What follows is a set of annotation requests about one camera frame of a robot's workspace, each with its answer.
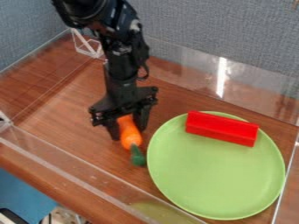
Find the green plate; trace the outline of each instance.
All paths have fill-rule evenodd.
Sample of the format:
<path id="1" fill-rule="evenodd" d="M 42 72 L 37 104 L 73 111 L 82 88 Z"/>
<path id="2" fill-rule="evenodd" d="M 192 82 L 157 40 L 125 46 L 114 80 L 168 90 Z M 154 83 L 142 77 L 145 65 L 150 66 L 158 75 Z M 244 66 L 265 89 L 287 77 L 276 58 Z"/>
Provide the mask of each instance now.
<path id="1" fill-rule="evenodd" d="M 263 130 L 253 148 L 188 134 L 185 118 L 178 115 L 168 121 L 149 143 L 146 163 L 157 188 L 177 207 L 198 216 L 236 220 L 257 214 L 275 202 L 285 181 L 273 141 Z"/>

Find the orange carrot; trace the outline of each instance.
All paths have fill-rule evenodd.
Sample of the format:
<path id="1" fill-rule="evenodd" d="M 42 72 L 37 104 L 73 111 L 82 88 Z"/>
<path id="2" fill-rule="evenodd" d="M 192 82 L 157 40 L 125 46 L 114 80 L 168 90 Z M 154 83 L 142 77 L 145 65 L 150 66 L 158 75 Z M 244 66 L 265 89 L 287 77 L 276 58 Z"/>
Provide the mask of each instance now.
<path id="1" fill-rule="evenodd" d="M 134 125 L 130 115 L 124 115 L 116 119 L 120 130 L 120 142 L 122 147 L 129 150 L 132 145 L 140 146 L 142 138 Z"/>

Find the red rectangular block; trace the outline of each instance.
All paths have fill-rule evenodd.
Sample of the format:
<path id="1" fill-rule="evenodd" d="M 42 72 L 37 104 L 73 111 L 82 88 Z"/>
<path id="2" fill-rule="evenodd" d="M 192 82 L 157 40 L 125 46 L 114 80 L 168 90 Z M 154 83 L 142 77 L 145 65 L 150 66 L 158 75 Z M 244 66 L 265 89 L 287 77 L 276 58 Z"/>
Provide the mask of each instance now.
<path id="1" fill-rule="evenodd" d="M 194 135 L 210 137 L 233 144 L 253 147 L 259 126 L 226 117 L 189 111 L 185 131 Z"/>

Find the wooden table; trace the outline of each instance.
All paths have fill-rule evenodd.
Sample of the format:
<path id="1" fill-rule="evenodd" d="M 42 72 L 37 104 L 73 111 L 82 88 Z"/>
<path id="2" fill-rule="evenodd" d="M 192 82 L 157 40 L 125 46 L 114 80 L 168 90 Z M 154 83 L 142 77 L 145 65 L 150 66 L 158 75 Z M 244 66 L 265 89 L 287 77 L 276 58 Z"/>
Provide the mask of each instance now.
<path id="1" fill-rule="evenodd" d="M 148 65 L 153 75 L 140 84 L 157 86 L 160 92 L 158 105 L 153 107 L 144 132 L 142 151 L 165 121 L 190 109 L 213 110 L 259 123 L 288 165 L 297 135 L 292 125 L 297 117 L 296 100 L 228 80 L 222 101 L 214 95 L 214 75 L 157 58 L 150 58 Z M 148 170 L 128 163 L 129 155 L 118 142 L 110 141 L 104 128 L 93 128 L 89 124 L 88 107 L 102 96 L 104 89 L 101 61 L 73 51 L 69 36 L 57 39 L 6 71 L 0 79 L 0 110 L 12 118 L 13 127 L 0 137 L 13 145 L 0 144 L 0 165 L 93 223 L 144 223 L 145 220 L 137 219 L 134 213 L 124 212 L 117 203 L 110 204 L 98 197 L 104 193 L 121 201 L 148 199 L 138 190 L 137 195 L 129 194 L 136 187 L 170 204 L 158 192 Z M 261 96 L 268 100 L 256 108 Z M 297 221 L 296 154 L 293 161 L 276 223 Z M 113 184 L 112 180 L 104 187 L 105 172 L 128 185 L 121 181 Z M 208 223 L 264 224 L 271 223 L 275 210 L 276 203 L 244 220 L 197 218 Z"/>

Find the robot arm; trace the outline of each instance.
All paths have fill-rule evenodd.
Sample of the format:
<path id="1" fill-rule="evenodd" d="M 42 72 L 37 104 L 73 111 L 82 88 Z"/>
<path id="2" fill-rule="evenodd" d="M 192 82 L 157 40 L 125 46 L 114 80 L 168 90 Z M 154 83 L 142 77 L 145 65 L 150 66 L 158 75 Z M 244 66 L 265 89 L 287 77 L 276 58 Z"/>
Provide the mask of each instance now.
<path id="1" fill-rule="evenodd" d="M 149 110 L 156 104 L 156 87 L 136 87 L 136 81 L 148 77 L 149 47 L 142 37 L 142 27 L 133 7 L 126 0 L 52 0 L 65 25 L 89 28 L 98 38 L 106 63 L 105 97 L 89 107 L 93 126 L 104 125 L 118 139 L 116 119 L 133 114 L 140 131 L 145 129 Z M 138 77 L 140 67 L 145 76 Z"/>

